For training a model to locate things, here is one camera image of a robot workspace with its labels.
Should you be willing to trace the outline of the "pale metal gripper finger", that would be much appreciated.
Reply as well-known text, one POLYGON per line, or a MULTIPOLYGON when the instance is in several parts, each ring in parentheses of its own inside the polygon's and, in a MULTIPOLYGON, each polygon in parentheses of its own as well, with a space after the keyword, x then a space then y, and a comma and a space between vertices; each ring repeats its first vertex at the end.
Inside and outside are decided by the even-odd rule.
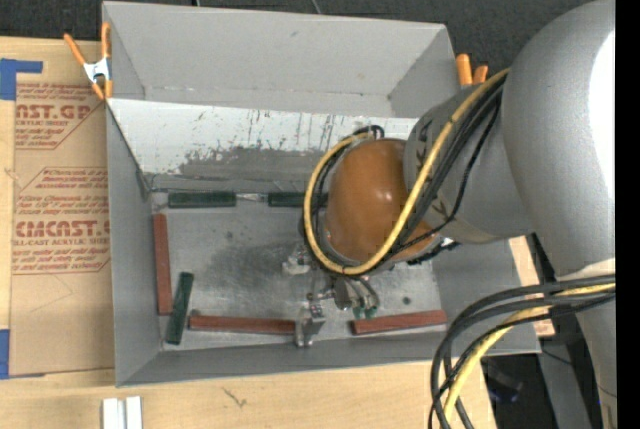
POLYGON ((306 274, 311 268, 311 258, 304 245, 296 246, 281 264, 284 274, 306 274))
POLYGON ((295 320, 294 342, 298 348, 310 347, 314 336, 317 335, 326 318, 320 303, 303 306, 295 320))

